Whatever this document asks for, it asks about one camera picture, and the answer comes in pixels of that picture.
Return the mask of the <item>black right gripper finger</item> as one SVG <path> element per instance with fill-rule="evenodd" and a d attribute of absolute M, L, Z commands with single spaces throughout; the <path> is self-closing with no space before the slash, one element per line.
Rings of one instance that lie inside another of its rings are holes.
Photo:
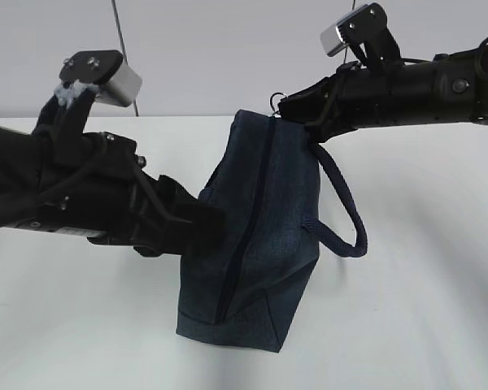
<path fill-rule="evenodd" d="M 332 97 L 335 84 L 334 79 L 322 79 L 306 89 L 282 98 L 278 103 L 280 117 L 299 124 L 315 121 Z"/>

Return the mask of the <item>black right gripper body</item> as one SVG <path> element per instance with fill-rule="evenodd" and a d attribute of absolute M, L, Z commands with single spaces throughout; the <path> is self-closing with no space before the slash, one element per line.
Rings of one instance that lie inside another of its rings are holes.
<path fill-rule="evenodd" d="M 360 128 L 394 125 L 390 104 L 394 97 L 394 71 L 377 75 L 357 62 L 340 66 L 305 92 L 310 113 L 305 129 L 313 142 L 326 142 Z"/>

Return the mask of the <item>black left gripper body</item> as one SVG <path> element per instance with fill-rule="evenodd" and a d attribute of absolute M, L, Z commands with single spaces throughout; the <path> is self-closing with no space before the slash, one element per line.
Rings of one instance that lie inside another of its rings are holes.
<path fill-rule="evenodd" d="M 174 253 L 175 218 L 164 200 L 172 180 L 142 170 L 135 141 L 85 132 L 93 102 L 89 89 L 73 102 L 52 96 L 38 116 L 35 230 L 131 246 L 143 257 Z"/>

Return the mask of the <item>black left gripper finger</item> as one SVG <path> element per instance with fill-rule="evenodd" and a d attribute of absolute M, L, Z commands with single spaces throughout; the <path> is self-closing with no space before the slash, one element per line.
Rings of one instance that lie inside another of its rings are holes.
<path fill-rule="evenodd" d="M 224 227 L 180 225 L 169 227 L 159 239 L 162 254 L 183 255 L 191 249 L 208 250 L 224 239 Z"/>
<path fill-rule="evenodd" d="M 222 228 L 224 212 L 191 195 L 179 182 L 167 175 L 158 178 L 159 197 L 172 215 L 200 228 Z"/>

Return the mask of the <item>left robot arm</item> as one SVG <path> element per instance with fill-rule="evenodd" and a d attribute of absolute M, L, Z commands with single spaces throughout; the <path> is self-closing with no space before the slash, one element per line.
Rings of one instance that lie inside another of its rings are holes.
<path fill-rule="evenodd" d="M 67 107 L 52 97 L 32 132 L 0 126 L 0 228 L 83 236 L 147 258 L 217 247 L 223 211 L 148 175 L 136 141 L 87 132 L 93 102 L 89 91 Z"/>

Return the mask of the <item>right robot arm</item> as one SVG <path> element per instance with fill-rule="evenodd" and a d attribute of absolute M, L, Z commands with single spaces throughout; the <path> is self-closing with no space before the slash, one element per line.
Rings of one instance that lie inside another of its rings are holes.
<path fill-rule="evenodd" d="M 325 142 L 361 128 L 488 125 L 488 37 L 473 49 L 408 64 L 386 27 L 337 27 L 356 60 L 278 103 L 280 116 Z"/>

